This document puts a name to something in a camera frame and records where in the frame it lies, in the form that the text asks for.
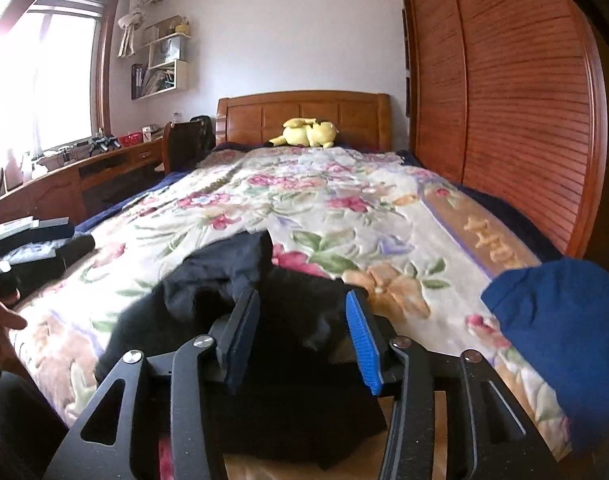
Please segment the person's left hand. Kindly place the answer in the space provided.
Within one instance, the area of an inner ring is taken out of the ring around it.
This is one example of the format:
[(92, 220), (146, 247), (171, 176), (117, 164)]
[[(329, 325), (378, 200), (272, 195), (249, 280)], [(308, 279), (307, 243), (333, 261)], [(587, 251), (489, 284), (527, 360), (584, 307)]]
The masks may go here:
[(10, 330), (24, 330), (28, 325), (27, 320), (13, 309), (19, 300), (18, 289), (0, 299), (0, 370), (24, 376), (26, 371), (8, 338)]

